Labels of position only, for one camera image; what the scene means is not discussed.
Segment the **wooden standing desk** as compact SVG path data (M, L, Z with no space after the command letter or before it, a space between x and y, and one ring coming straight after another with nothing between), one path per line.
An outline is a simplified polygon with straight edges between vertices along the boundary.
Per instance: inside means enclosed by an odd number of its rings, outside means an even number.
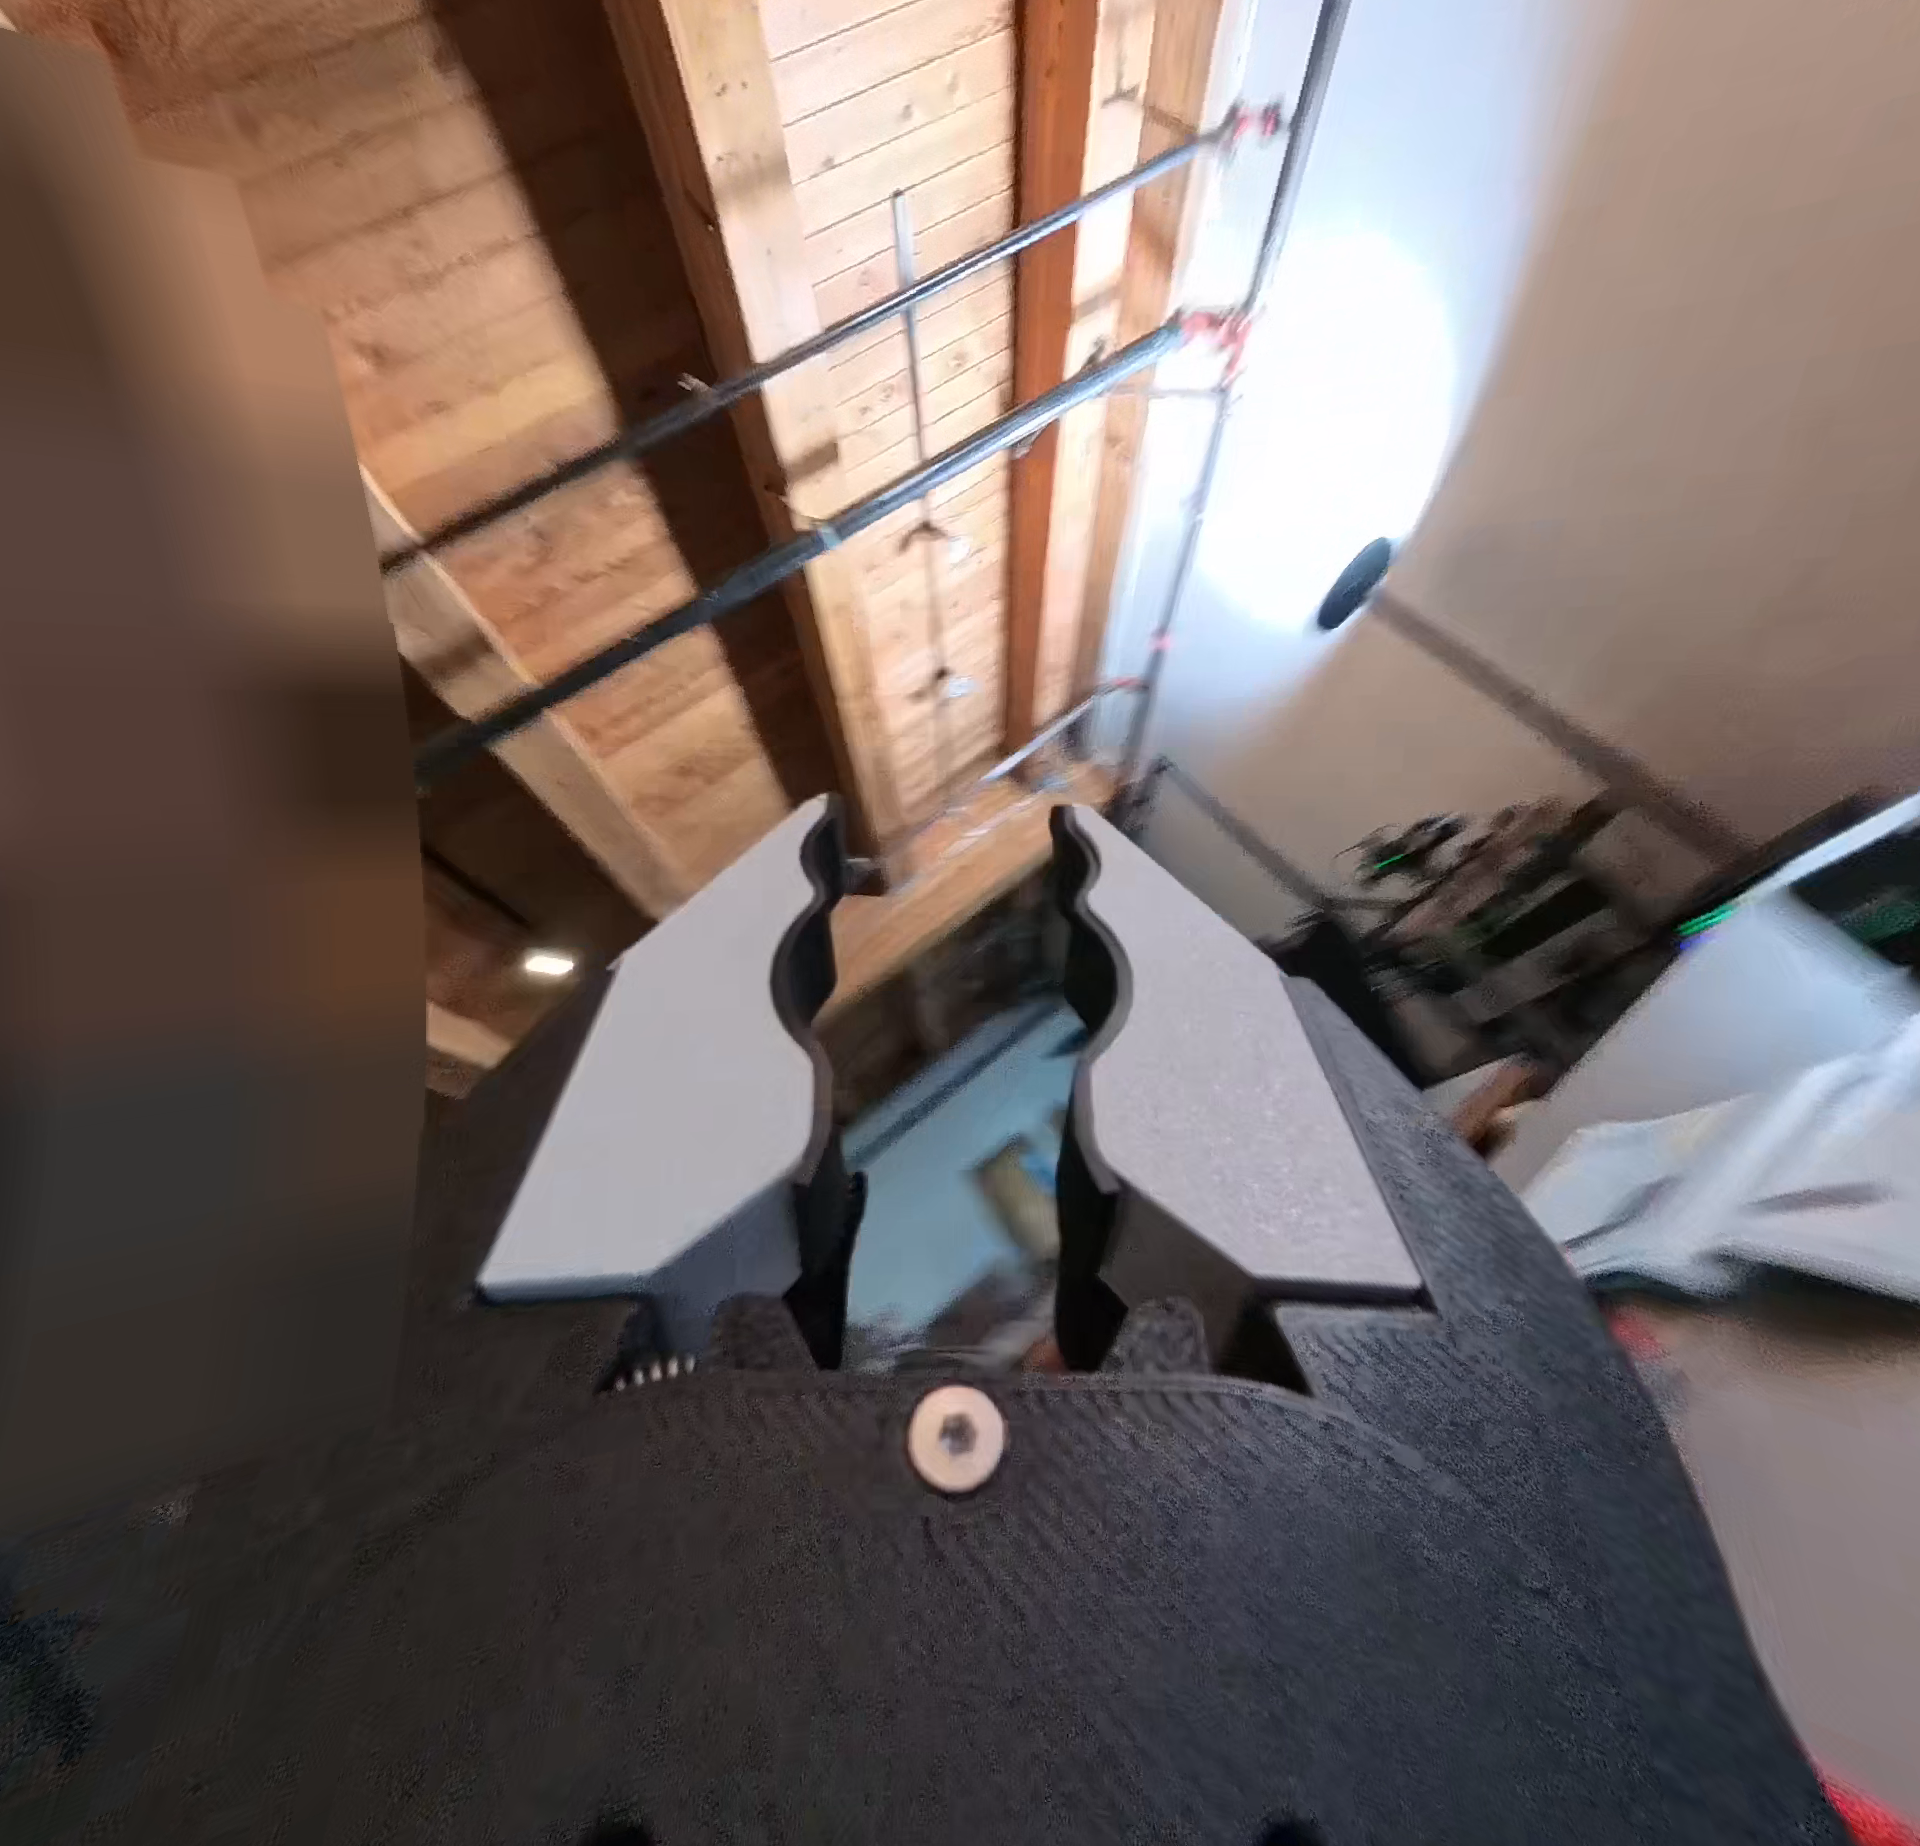
M1598 790L1381 824L1337 892L1261 950L1416 1086L1519 1058L1566 1069L1765 869L1719 863Z

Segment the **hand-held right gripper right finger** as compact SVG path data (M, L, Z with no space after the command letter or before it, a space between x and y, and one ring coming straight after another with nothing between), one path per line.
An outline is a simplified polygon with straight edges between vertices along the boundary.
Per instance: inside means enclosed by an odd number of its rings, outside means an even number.
M1085 1032L1054 1201L1054 1344L1090 1371L1178 1300L1202 1366L1290 1374L1277 1306L1414 1309L1428 1282L1284 970L1109 819L1060 803L1047 878Z

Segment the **brick instruction booklet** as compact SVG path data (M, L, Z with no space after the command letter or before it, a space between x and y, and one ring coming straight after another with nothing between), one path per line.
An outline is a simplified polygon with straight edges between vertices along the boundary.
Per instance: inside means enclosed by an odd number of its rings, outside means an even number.
M1590 1284L1731 1298L1794 1273L1919 1300L1919 1027L1689 1112L1576 1129L1519 1187Z

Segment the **grey desk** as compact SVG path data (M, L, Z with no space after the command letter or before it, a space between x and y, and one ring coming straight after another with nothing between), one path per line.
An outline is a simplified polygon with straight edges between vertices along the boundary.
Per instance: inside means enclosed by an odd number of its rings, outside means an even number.
M1493 1155L1763 1092L1916 1022L1916 795L1759 877ZM1731 1298L1596 1289L1650 1383L1741 1609L1855 1841L1916 1841L1916 1306L1794 1273Z

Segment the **black overhead rod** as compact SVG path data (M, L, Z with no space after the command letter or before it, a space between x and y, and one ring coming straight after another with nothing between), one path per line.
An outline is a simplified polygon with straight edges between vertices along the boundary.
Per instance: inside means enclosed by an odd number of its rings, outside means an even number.
M1046 428L1072 412L1122 389L1125 384L1156 369L1177 348L1190 345L1235 346L1242 340L1242 311L1186 308L1170 315L1150 332L1092 360L1038 398L1015 405L966 441L947 446L919 466L835 509L820 525L759 550L719 585L698 592L646 625L615 637L587 657L546 681L522 688L473 719L434 735L414 758L417 798L429 795L476 756L491 755L506 740L608 681L636 659L651 657L684 634L719 625L815 561L842 550L852 537L874 531L887 518L932 497L953 479L986 466L989 461L1038 441Z
M1177 145L1136 162L1128 172L1099 182L1066 202L1040 219L1019 224L1010 233L964 253L936 269L893 289L886 297L876 297L866 308L833 321L816 333L790 345L773 357L752 363L734 377L713 384L698 381L684 401L664 407L651 417L621 423L611 438L582 448L580 451L552 462L539 475L515 484L513 489L494 493L464 515L454 515L441 525L417 537L408 537L394 549L378 557L381 578L394 581L431 552L439 552L468 537L481 535L515 515L529 509L546 497L566 491L607 466L627 461L641 461L659 448L672 444L697 426L720 417L743 401L765 392L775 381L841 352L845 345L863 338L919 303L946 296L949 289L970 283L974 276L1019 259L1028 249L1077 226L1102 206L1121 196L1132 196L1160 178L1200 160L1209 151L1227 151L1241 144L1265 145L1284 137L1293 129L1293 113L1281 100L1261 104L1232 104L1223 118L1205 131L1191 131Z

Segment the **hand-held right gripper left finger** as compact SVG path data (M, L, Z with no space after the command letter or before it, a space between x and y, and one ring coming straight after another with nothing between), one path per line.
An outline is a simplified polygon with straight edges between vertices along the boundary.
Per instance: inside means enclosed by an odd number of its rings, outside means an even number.
M484 1303L646 1300L690 1355L722 1306L768 1296L841 1366L866 1186L816 1021L846 882L824 793L615 961L479 1266Z

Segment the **black round wall fixture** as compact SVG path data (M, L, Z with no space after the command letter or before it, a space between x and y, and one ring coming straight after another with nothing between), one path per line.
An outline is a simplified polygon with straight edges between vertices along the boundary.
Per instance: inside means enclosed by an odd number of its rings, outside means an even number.
M1395 561L1397 541L1381 535L1360 546L1321 598L1313 628L1323 634L1344 628L1376 595Z

